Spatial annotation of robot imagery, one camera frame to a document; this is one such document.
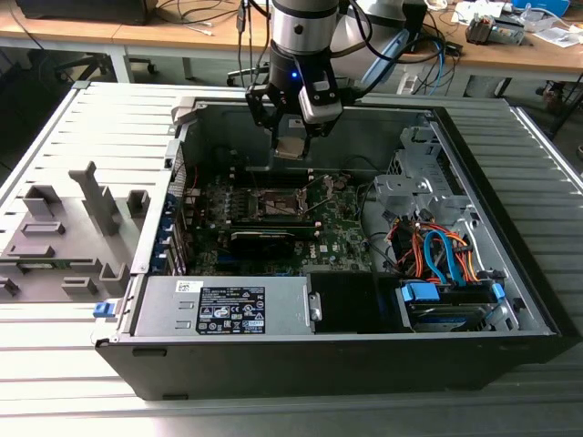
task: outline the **chair wheel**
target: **chair wheel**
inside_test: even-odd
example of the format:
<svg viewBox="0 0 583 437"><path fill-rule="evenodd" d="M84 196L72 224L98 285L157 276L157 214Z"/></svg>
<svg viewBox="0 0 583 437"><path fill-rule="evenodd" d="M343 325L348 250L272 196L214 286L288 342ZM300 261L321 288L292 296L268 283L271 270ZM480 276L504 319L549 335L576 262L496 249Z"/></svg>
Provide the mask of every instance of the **chair wheel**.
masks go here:
<svg viewBox="0 0 583 437"><path fill-rule="evenodd" d="M61 84L66 84L66 82L69 80L69 76L64 71L56 71L55 79Z"/></svg>

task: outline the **green circuit board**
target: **green circuit board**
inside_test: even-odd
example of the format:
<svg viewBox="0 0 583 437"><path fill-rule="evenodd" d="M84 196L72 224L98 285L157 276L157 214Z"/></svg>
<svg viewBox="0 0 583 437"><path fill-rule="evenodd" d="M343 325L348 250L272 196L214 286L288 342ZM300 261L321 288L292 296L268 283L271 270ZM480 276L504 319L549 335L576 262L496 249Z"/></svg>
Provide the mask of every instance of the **green circuit board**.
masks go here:
<svg viewBox="0 0 583 437"><path fill-rule="evenodd" d="M191 228L194 257L189 274L303 276L311 271L370 271L370 255L356 215L356 186L350 179L314 175L303 194L298 193L300 188L234 188L227 178L215 178L203 186ZM273 200L262 205L257 197ZM244 199L248 217L232 220L225 207L233 198ZM303 212L296 209L298 205ZM253 259L235 253L234 236L253 232L293 233L286 246L288 255Z"/></svg>

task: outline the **blue cable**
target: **blue cable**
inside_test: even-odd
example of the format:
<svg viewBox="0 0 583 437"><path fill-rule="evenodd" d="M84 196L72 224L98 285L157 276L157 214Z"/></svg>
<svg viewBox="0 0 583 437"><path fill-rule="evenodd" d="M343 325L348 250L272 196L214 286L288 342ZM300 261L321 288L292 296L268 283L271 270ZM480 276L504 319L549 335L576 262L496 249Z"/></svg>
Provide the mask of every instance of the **blue cable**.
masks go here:
<svg viewBox="0 0 583 437"><path fill-rule="evenodd" d="M441 47L437 44L436 41L434 41L434 44L437 47L437 50L441 50ZM444 62L445 62L445 55L443 52L440 52L440 54L439 54L439 71L437 72L437 80L434 83L434 87L431 88L431 91L429 91L429 96L433 95L433 93L436 91L437 87L439 86L439 82L441 82L441 76L444 72Z"/></svg>
<svg viewBox="0 0 583 437"><path fill-rule="evenodd" d="M454 282L457 282L458 285L464 287L465 280L462 274L460 273L457 265L455 264L455 256L454 256L454 248L452 248L452 243L446 234L442 230L432 230L427 235L425 235L425 241L423 243L423 253L425 255L425 262L427 266L437 277L441 280L442 284L447 283L447 279L445 275L439 271L439 269L435 266L434 261L431 259L431 237L436 234L439 238L444 242L445 246L445 255L447 257L447 266L449 266L449 274L452 277Z"/></svg>

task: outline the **white cable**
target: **white cable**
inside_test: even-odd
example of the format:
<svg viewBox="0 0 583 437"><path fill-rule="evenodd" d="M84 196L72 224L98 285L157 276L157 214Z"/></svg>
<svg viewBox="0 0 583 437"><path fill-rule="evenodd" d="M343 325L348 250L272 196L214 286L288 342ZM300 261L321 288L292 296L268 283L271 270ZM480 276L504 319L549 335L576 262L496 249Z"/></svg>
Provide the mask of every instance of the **white cable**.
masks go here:
<svg viewBox="0 0 583 437"><path fill-rule="evenodd" d="M566 28L570 28L571 27L571 24L563 21L560 16L558 16L556 14L553 14L552 12L548 11L547 9L545 9L543 7L532 7L532 6L530 6L530 3L527 3L527 7L515 7L514 10L515 11L519 11L519 12L524 12L528 8L530 8L531 11L544 12L545 14L554 16L560 22L561 25L565 26Z"/></svg>
<svg viewBox="0 0 583 437"><path fill-rule="evenodd" d="M194 30L195 32L201 32L206 36L214 36L214 34L210 30L198 29L197 27L192 27L191 25L184 25L190 30Z"/></svg>

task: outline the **blue latch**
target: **blue latch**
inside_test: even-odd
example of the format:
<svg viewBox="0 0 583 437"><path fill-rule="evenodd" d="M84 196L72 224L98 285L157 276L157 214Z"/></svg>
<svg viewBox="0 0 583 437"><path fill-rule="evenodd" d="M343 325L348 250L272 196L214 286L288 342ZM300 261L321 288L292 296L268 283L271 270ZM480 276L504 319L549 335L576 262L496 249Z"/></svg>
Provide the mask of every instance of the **blue latch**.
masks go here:
<svg viewBox="0 0 583 437"><path fill-rule="evenodd" d="M405 302L411 300L439 300L439 291L429 282L409 282L401 288Z"/></svg>
<svg viewBox="0 0 583 437"><path fill-rule="evenodd" d="M105 319L110 317L116 317L114 313L116 310L116 304L111 302L99 302L96 303L93 309L93 317L96 319Z"/></svg>
<svg viewBox="0 0 583 437"><path fill-rule="evenodd" d="M494 292L494 295L498 300L501 300L506 297L506 294L504 293L504 288L498 283L492 284L492 291Z"/></svg>

